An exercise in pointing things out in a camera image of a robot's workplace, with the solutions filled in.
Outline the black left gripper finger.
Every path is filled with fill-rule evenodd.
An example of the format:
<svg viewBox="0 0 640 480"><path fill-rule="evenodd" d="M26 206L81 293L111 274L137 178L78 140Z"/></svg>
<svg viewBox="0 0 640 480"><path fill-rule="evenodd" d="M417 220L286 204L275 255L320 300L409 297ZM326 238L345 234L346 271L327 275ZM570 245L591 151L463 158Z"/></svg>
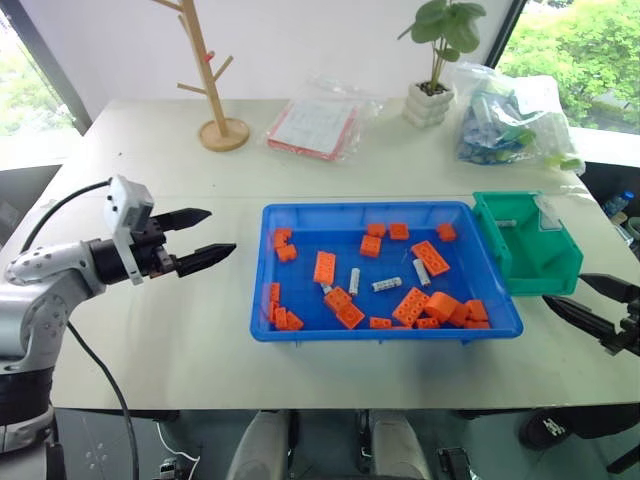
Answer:
<svg viewBox="0 0 640 480"><path fill-rule="evenodd" d="M208 210L184 208L158 215L157 223L163 232L178 231L191 228L211 215Z"/></svg>
<svg viewBox="0 0 640 480"><path fill-rule="evenodd" d="M195 250L192 254L175 259L175 271L182 278L210 268L233 253L235 243L212 244Z"/></svg>

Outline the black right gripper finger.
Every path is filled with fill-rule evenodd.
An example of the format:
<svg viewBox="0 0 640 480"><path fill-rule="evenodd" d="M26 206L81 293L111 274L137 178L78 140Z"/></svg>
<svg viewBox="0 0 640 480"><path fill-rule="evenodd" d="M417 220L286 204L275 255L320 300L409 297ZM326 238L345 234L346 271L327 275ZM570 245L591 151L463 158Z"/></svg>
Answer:
<svg viewBox="0 0 640 480"><path fill-rule="evenodd" d="M566 297L543 295L543 301L569 324L598 339L603 346L613 346L616 330L612 322L594 314L588 307Z"/></svg>
<svg viewBox="0 0 640 480"><path fill-rule="evenodd" d="M618 277L601 273L583 273L580 279L600 294L619 303L632 303L639 299L639 287Z"/></svg>

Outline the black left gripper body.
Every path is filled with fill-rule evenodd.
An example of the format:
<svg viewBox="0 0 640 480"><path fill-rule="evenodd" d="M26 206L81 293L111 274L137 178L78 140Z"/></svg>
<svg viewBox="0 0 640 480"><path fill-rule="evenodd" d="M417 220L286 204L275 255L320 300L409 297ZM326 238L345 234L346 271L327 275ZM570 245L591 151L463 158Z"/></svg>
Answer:
<svg viewBox="0 0 640 480"><path fill-rule="evenodd" d="M175 258L164 247L165 232L174 227L171 215L161 214L150 217L141 231L132 233L130 249L143 277L154 278L175 270Z"/></svg>

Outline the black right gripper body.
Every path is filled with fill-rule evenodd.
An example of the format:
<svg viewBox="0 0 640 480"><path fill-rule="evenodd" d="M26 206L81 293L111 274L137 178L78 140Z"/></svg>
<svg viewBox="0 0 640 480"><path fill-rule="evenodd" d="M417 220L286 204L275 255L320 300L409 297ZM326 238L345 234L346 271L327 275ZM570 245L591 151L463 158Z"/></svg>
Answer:
<svg viewBox="0 0 640 480"><path fill-rule="evenodd" d="M639 305L627 306L628 316L620 321L619 332L613 332L601 345L611 355L617 355L623 350L639 356Z"/></svg>

